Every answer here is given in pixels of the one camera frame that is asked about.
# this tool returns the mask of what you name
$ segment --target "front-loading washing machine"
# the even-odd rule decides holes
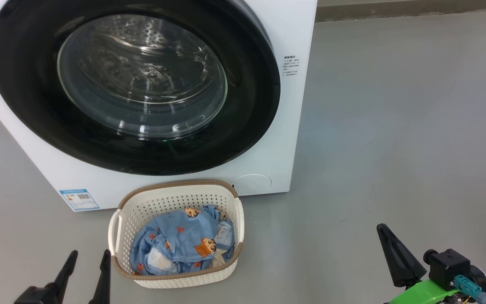
[[[287,192],[316,0],[0,0],[0,120],[74,210]]]

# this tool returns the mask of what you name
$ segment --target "perforated basket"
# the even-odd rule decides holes
[[[234,254],[218,267],[176,275],[135,275],[129,263],[130,248],[136,233],[154,216],[183,208],[217,205],[234,225]],[[124,277],[147,288],[181,288],[205,285],[229,277],[238,263],[245,235],[243,206],[229,184],[216,180],[181,181],[151,185],[127,195],[113,214],[108,227],[108,247],[113,265]]]

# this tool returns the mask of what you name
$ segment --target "blue cartoon print cloth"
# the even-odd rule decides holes
[[[228,261],[235,244],[231,221],[214,205],[185,208],[156,216],[135,236],[130,262],[135,274],[169,275],[210,267],[217,248],[227,250]]]

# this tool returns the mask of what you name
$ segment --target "basket rim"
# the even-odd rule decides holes
[[[151,191],[151,190],[156,190],[156,189],[162,189],[162,188],[172,188],[172,187],[180,187],[180,186],[185,186],[185,185],[220,185],[221,187],[226,188],[228,191],[232,193],[234,196],[234,199],[239,198],[238,193],[235,191],[235,189],[228,184],[227,182],[224,181],[219,181],[217,179],[193,179],[193,180],[188,180],[188,181],[176,181],[176,182],[168,182],[168,183],[160,183],[156,185],[148,185],[145,187],[138,188],[134,190],[133,192],[130,192],[121,200],[121,203],[119,204],[118,209],[123,209],[125,204],[135,195],[146,192],[146,191]],[[123,277],[127,279],[131,279],[134,281],[162,281],[162,280],[178,280],[178,279],[186,279],[188,277],[199,277],[201,275],[207,275],[210,273],[215,273],[218,271],[223,271],[224,269],[230,267],[233,263],[235,263],[239,257],[239,254],[241,253],[241,249],[243,248],[243,242],[239,242],[237,248],[234,251],[234,255],[225,264],[222,264],[221,266],[218,267],[213,267],[209,269],[204,269],[203,271],[196,271],[196,272],[191,272],[191,273],[179,273],[179,274],[172,274],[172,275],[136,275],[136,274],[130,274],[127,271],[125,271],[121,265],[119,264],[118,258],[113,255],[112,256],[112,262],[114,267],[116,268],[117,272],[122,275]]]
[[[224,182],[224,181],[219,181],[217,179],[193,179],[189,181],[177,181],[177,182],[168,182],[168,183],[160,183],[160,184],[155,184],[155,185],[147,185],[145,187],[138,188],[123,198],[121,202],[119,203],[118,209],[123,209],[125,204],[129,202],[129,200],[142,192],[146,191],[151,191],[151,190],[157,190],[157,189],[162,189],[162,188],[172,188],[172,187],[181,187],[185,185],[220,185],[221,187],[226,188],[228,191],[232,193],[234,198],[239,198],[238,193],[235,191],[234,187],[232,187],[229,183]]]

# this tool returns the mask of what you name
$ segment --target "clothing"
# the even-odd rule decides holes
[[[133,271],[141,275],[201,271],[210,267],[217,246],[226,251],[222,257],[229,260],[234,234],[226,214],[214,205],[185,208],[147,223],[135,236],[130,262]]]
[[[213,257],[213,261],[211,262],[211,265],[209,268],[213,267],[218,267],[222,266],[223,264],[226,264],[226,260],[224,259],[223,254],[226,253],[226,250],[222,250],[220,248],[216,249],[215,256]]]

